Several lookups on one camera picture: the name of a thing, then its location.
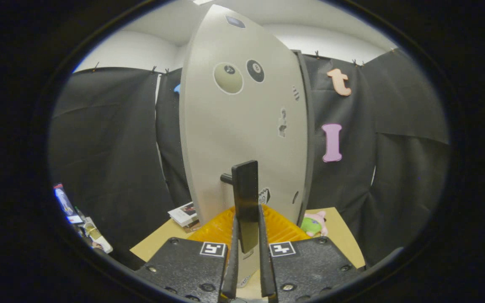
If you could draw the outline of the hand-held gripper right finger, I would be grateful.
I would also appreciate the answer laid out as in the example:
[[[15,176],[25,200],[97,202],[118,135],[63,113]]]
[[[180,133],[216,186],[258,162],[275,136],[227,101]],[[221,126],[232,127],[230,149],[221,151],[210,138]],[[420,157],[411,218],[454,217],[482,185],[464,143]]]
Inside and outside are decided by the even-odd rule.
[[[270,302],[316,302],[362,273],[362,253],[309,236],[271,207],[259,207],[261,294]]]

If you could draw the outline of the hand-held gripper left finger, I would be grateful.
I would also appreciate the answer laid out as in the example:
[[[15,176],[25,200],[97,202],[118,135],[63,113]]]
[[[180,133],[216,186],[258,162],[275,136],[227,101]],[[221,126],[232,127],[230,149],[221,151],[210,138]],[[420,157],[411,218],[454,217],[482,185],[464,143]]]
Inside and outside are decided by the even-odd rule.
[[[187,238],[169,237],[135,273],[167,301],[236,296],[238,220],[231,207]]]

